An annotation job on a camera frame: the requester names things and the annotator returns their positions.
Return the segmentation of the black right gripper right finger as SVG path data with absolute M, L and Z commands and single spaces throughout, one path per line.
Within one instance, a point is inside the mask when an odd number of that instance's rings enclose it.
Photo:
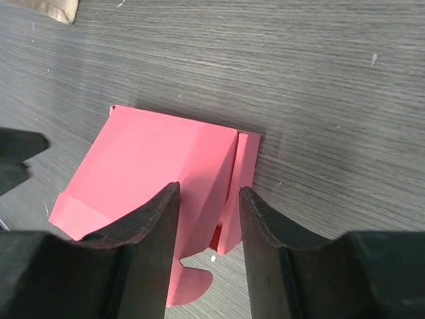
M 240 190 L 253 318 L 423 318 L 424 233 L 318 235 Z

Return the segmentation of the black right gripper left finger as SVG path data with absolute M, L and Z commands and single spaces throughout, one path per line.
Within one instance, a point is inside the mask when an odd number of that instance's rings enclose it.
M 1 232 L 2 318 L 162 318 L 180 185 L 79 241 Z

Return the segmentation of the pink paper box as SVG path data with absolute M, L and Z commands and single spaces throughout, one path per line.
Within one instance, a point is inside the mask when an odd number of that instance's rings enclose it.
M 254 179 L 260 135 L 128 106 L 113 106 L 49 221 L 73 239 L 97 231 L 179 182 L 181 206 L 168 306 L 191 303 L 212 284 L 181 260 L 242 238 L 239 191 Z

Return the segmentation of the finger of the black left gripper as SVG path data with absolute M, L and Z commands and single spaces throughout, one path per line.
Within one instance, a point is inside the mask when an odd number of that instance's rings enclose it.
M 22 162 L 49 148 L 49 140 L 41 133 L 1 128 L 1 160 Z
M 1 162 L 0 196 L 30 178 L 29 168 L 24 163 Z

